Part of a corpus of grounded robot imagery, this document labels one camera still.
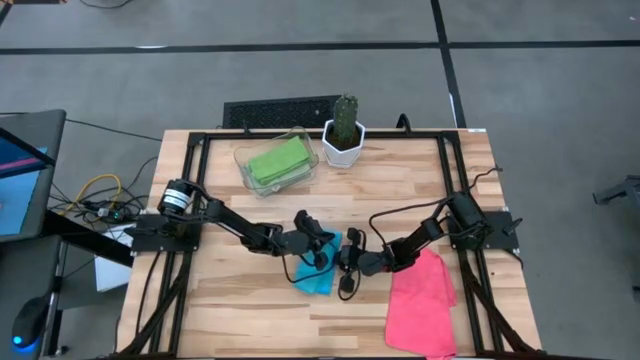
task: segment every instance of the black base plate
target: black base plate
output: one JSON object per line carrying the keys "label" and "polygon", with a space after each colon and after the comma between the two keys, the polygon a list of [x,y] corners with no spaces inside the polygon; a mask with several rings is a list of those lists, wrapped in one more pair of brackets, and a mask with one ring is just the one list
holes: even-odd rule
{"label": "black base plate", "polygon": [[[513,223],[511,213],[508,211],[488,211],[484,213],[493,228],[491,235],[487,236],[484,243],[479,244],[477,241],[469,241],[467,238],[456,238],[451,236],[451,246],[458,249],[475,250],[478,246],[484,249],[518,249],[518,236],[515,231],[510,235],[505,234],[502,230],[508,228]],[[456,232],[457,225],[451,221],[447,222],[450,232]]]}
{"label": "black base plate", "polygon": [[184,253],[198,250],[202,225],[182,224],[178,225],[177,228],[171,228],[171,233],[179,234],[176,236],[170,236],[163,231],[158,231],[171,226],[167,218],[162,215],[141,215],[136,222],[136,233],[133,235],[131,251],[136,253],[145,251]]}

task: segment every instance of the yellow cable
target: yellow cable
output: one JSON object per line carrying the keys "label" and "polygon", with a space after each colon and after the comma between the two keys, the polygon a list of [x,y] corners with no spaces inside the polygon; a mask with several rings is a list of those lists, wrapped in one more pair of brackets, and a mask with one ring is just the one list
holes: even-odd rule
{"label": "yellow cable", "polygon": [[76,204],[78,204],[78,200],[82,199],[82,196],[84,195],[84,193],[87,191],[87,189],[89,189],[89,187],[91,185],[93,185],[93,183],[95,183],[98,180],[105,179],[105,178],[113,178],[113,179],[116,180],[116,183],[118,183],[118,191],[113,196],[113,200],[111,200],[111,205],[109,205],[109,209],[112,209],[113,205],[115,204],[115,201],[118,199],[118,196],[120,196],[120,193],[122,192],[122,183],[120,182],[120,178],[117,175],[114,175],[114,174],[102,174],[102,175],[98,175],[98,176],[94,177],[93,179],[87,181],[87,183],[84,184],[84,186],[82,187],[82,190],[80,190],[80,192],[78,193],[78,196],[76,196],[76,199],[73,200],[73,202],[69,206],[67,206],[66,209],[60,211],[58,213],[58,215],[61,215],[61,216],[67,215],[69,210],[73,209],[73,207],[76,206]]}

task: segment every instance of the computer mouse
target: computer mouse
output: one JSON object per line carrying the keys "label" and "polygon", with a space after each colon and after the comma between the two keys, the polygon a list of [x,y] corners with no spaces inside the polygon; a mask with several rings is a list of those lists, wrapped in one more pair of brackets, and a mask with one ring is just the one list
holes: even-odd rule
{"label": "computer mouse", "polygon": [[40,296],[27,301],[13,321],[11,343],[20,349],[33,345],[45,326],[49,310],[49,296]]}

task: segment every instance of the white pot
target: white pot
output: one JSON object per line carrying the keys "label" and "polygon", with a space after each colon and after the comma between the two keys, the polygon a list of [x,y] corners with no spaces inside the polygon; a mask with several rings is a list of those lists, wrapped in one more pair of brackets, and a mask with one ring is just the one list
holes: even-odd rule
{"label": "white pot", "polygon": [[365,127],[356,121],[356,126],[360,130],[360,144],[349,150],[340,151],[333,147],[327,140],[327,133],[329,128],[333,125],[333,120],[327,120],[324,123],[324,132],[322,133],[322,146],[324,147],[324,154],[327,157],[327,163],[333,167],[348,168],[356,162],[360,152],[362,151],[362,145],[364,144]]}

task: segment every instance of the wooden table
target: wooden table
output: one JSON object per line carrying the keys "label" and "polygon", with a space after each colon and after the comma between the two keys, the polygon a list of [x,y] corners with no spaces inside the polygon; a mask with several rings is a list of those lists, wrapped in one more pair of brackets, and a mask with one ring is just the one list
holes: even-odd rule
{"label": "wooden table", "polygon": [[[160,149],[150,208],[155,208],[170,179],[180,178],[189,131],[166,131]],[[485,132],[460,131],[462,150],[470,179],[494,165]],[[329,167],[322,145],[313,180],[281,194],[257,199],[247,190],[234,163],[238,146],[262,140],[215,140],[211,144],[205,186],[213,196],[252,222],[282,224],[293,229],[300,209],[331,229],[346,233],[348,227],[366,231],[368,249],[380,248],[369,228],[372,213],[428,202],[445,196],[438,147],[430,139],[367,139],[356,164],[350,169]],[[450,162],[454,163],[452,150]],[[192,179],[195,180],[197,161]],[[505,206],[498,176],[481,178],[473,195],[484,210]],[[380,218],[377,224],[386,239],[408,235],[433,208],[416,209]],[[384,326],[389,302],[391,274],[363,277],[360,290],[349,302],[336,295],[341,272],[337,270],[331,296],[309,296],[293,288],[283,274],[280,258],[247,251],[233,235],[206,225],[200,249],[194,254],[178,355],[204,356],[412,356],[388,347]],[[458,305],[451,309],[458,354],[472,355],[471,330],[464,300],[458,259],[447,238],[429,246],[449,267]],[[533,347],[540,341],[519,263],[502,251],[486,251],[495,303],[522,338]],[[473,254],[469,253],[473,264]],[[124,348],[135,332],[138,306],[154,254],[136,257],[118,332]],[[142,314],[143,324],[155,308],[164,255],[153,272]],[[299,261],[288,257],[290,271]],[[484,343],[491,348],[484,309],[478,303]],[[164,322],[160,349],[167,349],[170,309]]]}

